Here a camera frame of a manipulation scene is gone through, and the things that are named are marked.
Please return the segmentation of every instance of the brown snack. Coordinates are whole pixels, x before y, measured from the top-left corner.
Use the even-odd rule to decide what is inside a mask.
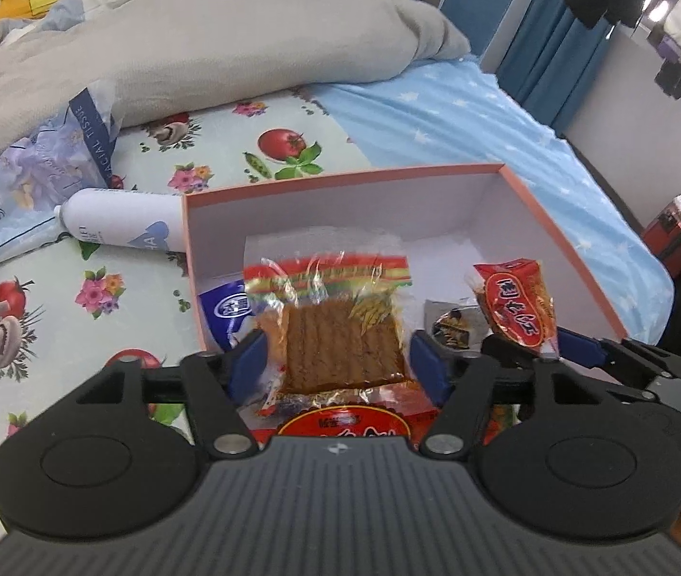
[[[372,388],[404,380],[404,357],[393,316],[389,313],[370,323],[352,316],[354,305],[354,300],[327,300],[287,307],[284,393]]]

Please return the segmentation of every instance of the bed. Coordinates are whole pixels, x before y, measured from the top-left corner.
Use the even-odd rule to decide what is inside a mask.
[[[320,153],[299,167],[274,160],[285,131],[300,144],[319,143]],[[167,115],[124,130],[112,165],[113,186],[181,194],[328,172],[487,162],[507,163],[525,181],[627,333],[656,341],[673,298],[668,275],[569,145],[471,57],[419,61],[385,81],[312,84]],[[181,253],[96,248],[63,233],[55,244],[1,263],[0,296],[22,314],[23,340],[0,367],[0,443],[112,357],[138,355],[158,367],[198,351],[186,274]],[[97,316],[80,300],[92,275],[119,292]],[[188,430],[180,406],[152,413]]]

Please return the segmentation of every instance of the red snack package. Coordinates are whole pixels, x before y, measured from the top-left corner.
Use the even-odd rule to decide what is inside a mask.
[[[554,302],[545,288],[540,263],[514,259],[474,268],[480,275],[473,284],[476,299],[492,330],[541,356],[558,357]]]

